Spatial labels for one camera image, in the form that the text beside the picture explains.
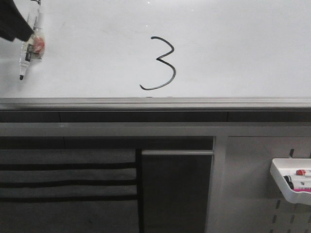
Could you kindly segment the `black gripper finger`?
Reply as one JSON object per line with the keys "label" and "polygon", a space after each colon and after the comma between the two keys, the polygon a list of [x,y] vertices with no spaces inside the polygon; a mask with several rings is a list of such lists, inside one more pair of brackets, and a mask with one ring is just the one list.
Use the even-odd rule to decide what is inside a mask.
{"label": "black gripper finger", "polygon": [[23,18],[13,0],[0,1],[0,37],[13,42],[23,42],[33,34],[33,30]]}

